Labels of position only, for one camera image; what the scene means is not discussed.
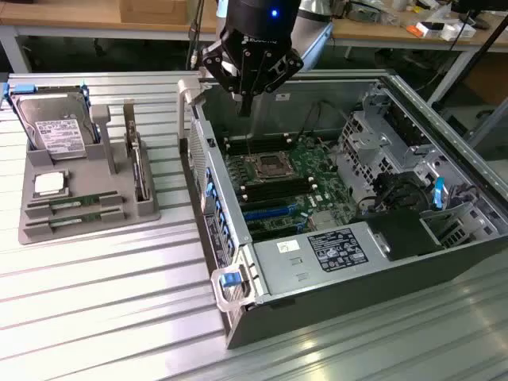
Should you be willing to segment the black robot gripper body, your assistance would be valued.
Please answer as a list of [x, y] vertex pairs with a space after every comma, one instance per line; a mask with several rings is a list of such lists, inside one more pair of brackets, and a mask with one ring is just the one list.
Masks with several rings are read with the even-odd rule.
[[220, 39], [248, 94], [266, 51], [276, 63], [292, 48], [299, 1], [229, 1]]

